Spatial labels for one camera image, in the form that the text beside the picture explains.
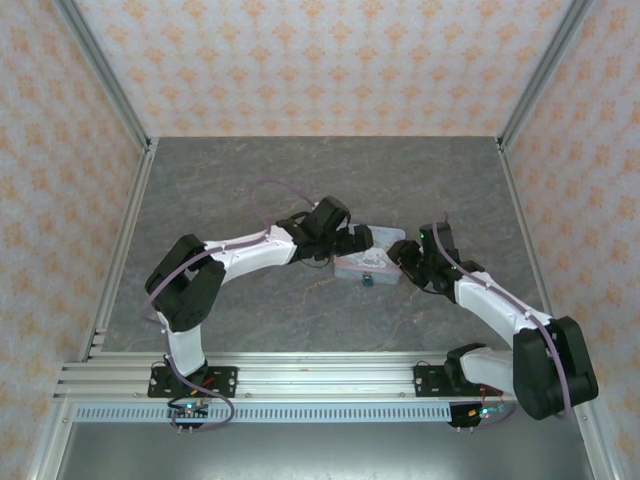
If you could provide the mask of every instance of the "white cable tray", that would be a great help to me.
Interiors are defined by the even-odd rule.
[[[210,404],[208,415],[180,417],[181,423],[219,422],[228,415],[228,407]],[[80,403],[78,423],[165,423],[172,410],[157,403]],[[251,403],[236,405],[234,423],[392,423],[448,422],[448,403]]]

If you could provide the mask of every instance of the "patterned wallpaper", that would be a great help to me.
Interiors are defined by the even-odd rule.
[[[495,135],[570,0],[80,0],[152,136]]]
[[[640,472],[640,8],[596,0],[509,152],[558,312],[590,344],[616,445]]]
[[[50,0],[0,9],[0,478],[95,313],[138,149]]]

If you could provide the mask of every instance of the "aluminum frame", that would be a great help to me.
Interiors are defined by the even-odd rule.
[[[149,136],[144,130],[138,115],[133,106],[129,102],[124,89],[118,82],[118,78],[111,69],[107,57],[98,45],[95,37],[91,33],[91,29],[86,20],[82,16],[82,12],[75,0],[54,0],[61,16],[67,22],[71,33],[74,35],[85,58],[93,67],[102,82],[109,98],[113,102],[116,110],[122,117],[129,135],[140,148],[146,148],[149,145]]]
[[[120,278],[124,270],[131,239],[133,238],[133,231],[136,220],[138,219],[138,213],[140,212],[140,205],[142,204],[145,187],[149,180],[157,146],[158,139],[151,139],[149,146],[146,147],[140,155],[138,171],[129,189],[129,198],[127,199],[127,205],[120,221],[118,238],[116,239],[116,244],[111,255],[109,271],[105,277],[102,294],[100,295],[97,310],[93,318],[93,327],[85,336],[83,345],[86,347],[80,355],[80,361],[86,361],[87,358],[89,358],[94,342],[99,341],[101,345],[104,341],[104,335],[106,334],[106,328],[116,300],[118,285],[120,284]]]
[[[150,366],[162,353],[100,353],[63,366],[54,399],[157,402],[146,397]],[[413,366],[442,365],[435,353],[207,354],[209,365],[236,366],[235,403],[467,401],[479,397],[417,399]]]
[[[511,199],[518,218],[518,223],[520,224],[522,236],[529,255],[529,261],[531,262],[538,291],[540,292],[543,310],[552,317],[558,318],[560,312],[555,311],[553,308],[551,297],[549,296],[544,282],[542,269],[540,268],[538,257],[535,253],[535,249],[533,248],[533,242],[524,216],[524,210],[522,209],[518,191],[515,187],[513,176],[511,174],[511,167],[504,148],[505,145],[501,143],[498,138],[495,140],[498,155],[500,156],[500,162],[504,169],[509,192],[511,193]],[[594,478],[604,480],[623,480],[625,477],[622,473],[623,470],[620,464],[620,459],[613,447],[615,442],[613,438],[607,434],[607,420],[605,420],[606,407],[602,398],[598,397],[590,402],[577,405],[574,407],[574,412],[578,420],[580,434],[584,440],[585,450],[589,457]]]
[[[513,144],[518,132],[529,117],[529,113],[533,110],[540,93],[544,90],[556,66],[567,51],[573,35],[582,26],[582,21],[592,3],[593,0],[573,0],[569,6],[551,43],[540,58],[516,107],[511,113],[504,131],[499,136],[498,143],[502,145],[505,151]]]
[[[57,478],[71,434],[76,408],[75,402],[62,402],[51,406],[27,480]]]

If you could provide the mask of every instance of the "metal plate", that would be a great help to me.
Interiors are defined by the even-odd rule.
[[[209,366],[207,374],[204,376],[208,389],[220,393],[227,398],[233,398],[236,394],[236,383],[238,379],[238,369],[236,367],[212,367]],[[206,397],[202,392],[195,392],[190,395],[191,389],[183,385],[167,366],[157,366],[151,369],[151,379],[147,396],[149,398],[182,398]]]
[[[413,367],[416,397],[481,397],[482,385],[468,383],[458,388],[451,386],[451,381],[442,365],[416,365]],[[495,390],[485,391],[485,397],[500,396]]]

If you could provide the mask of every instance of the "blue object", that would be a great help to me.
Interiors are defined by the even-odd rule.
[[[362,274],[362,285],[365,287],[373,287],[373,277],[370,274]]]

